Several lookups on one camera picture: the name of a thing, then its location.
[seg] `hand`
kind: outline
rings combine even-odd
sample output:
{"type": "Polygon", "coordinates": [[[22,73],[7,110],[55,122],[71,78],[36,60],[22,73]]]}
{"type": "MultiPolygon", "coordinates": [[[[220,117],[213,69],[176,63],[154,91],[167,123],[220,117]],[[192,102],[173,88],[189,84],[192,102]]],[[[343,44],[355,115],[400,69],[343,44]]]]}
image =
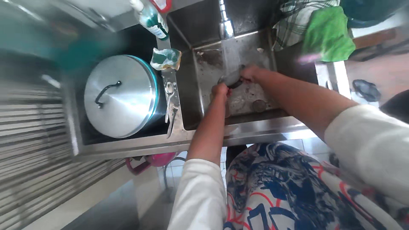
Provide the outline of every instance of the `hand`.
{"type": "Polygon", "coordinates": [[[244,83],[256,82],[256,77],[260,68],[256,65],[251,65],[240,72],[241,79],[244,83]]]}
{"type": "Polygon", "coordinates": [[[222,95],[225,96],[226,99],[227,97],[230,97],[231,95],[231,89],[229,89],[226,84],[220,83],[218,85],[213,86],[211,89],[211,93],[213,94],[213,97],[216,97],[217,95],[222,95]]]}

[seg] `bottle label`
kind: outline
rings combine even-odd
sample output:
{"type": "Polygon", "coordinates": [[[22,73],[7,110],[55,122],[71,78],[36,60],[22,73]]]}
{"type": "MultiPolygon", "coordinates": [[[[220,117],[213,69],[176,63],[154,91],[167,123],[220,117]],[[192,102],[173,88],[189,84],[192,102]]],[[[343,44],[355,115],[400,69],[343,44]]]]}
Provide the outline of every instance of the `bottle label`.
{"type": "Polygon", "coordinates": [[[147,27],[146,29],[149,30],[152,34],[154,34],[158,38],[166,37],[166,34],[161,29],[159,29],[157,25],[154,25],[152,27],[147,27]]]}
{"type": "Polygon", "coordinates": [[[169,33],[169,28],[168,25],[163,21],[163,18],[160,14],[157,14],[157,21],[162,24],[163,29],[166,31],[166,33],[169,33]]]}

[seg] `pot lid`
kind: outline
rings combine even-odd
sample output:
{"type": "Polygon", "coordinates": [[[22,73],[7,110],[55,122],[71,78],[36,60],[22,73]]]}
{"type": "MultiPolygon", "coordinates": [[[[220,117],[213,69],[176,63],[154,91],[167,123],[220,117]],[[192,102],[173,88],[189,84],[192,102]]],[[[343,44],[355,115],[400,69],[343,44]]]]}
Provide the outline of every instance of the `pot lid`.
{"type": "Polygon", "coordinates": [[[125,138],[139,131],[157,106],[157,84],[136,57],[112,56],[91,72],[84,92],[88,119],[100,133],[125,138]]]}

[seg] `sponge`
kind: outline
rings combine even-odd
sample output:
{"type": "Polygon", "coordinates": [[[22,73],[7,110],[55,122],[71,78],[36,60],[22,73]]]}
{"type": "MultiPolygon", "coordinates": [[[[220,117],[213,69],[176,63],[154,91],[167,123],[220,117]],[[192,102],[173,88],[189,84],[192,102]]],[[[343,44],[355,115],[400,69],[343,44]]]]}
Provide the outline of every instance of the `sponge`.
{"type": "Polygon", "coordinates": [[[182,52],[176,49],[158,50],[153,48],[151,66],[155,70],[165,70],[167,68],[178,70],[181,57],[182,52]]]}

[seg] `plaid towel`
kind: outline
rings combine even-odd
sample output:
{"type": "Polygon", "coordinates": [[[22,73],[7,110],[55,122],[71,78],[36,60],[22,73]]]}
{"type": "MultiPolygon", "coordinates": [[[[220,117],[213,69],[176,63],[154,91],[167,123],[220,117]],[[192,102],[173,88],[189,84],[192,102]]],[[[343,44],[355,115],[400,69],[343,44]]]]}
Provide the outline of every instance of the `plaid towel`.
{"type": "Polygon", "coordinates": [[[277,29],[274,50],[279,51],[304,39],[310,16],[314,10],[336,7],[340,0],[291,0],[282,4],[280,10],[285,18],[273,28],[277,29]]]}

